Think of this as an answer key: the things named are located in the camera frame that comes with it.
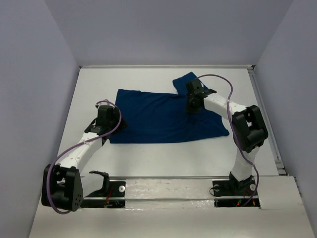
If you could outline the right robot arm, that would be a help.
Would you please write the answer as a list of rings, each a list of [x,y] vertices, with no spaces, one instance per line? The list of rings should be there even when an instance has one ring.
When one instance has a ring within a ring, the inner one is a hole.
[[[187,112],[214,112],[228,120],[233,141],[237,146],[236,159],[227,180],[213,181],[211,194],[215,197],[255,195],[258,182],[252,172],[259,148],[268,138],[268,131],[258,106],[243,106],[230,98],[219,95],[212,89],[205,89],[198,79],[186,84]]]

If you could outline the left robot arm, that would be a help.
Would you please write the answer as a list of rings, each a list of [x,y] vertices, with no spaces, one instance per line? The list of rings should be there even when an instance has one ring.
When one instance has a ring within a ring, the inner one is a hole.
[[[96,103],[97,116],[84,130],[79,142],[65,151],[44,169],[41,204],[59,214],[78,210],[89,195],[109,196],[112,192],[109,174],[83,170],[94,154],[110,137],[127,124],[120,109],[108,100]]]

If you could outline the blue t shirt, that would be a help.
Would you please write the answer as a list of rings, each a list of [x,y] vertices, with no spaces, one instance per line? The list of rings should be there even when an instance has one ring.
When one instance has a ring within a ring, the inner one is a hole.
[[[119,89],[115,104],[127,127],[110,137],[112,144],[180,143],[228,136],[222,117],[203,109],[186,112],[186,83],[193,72],[173,80],[176,94]]]

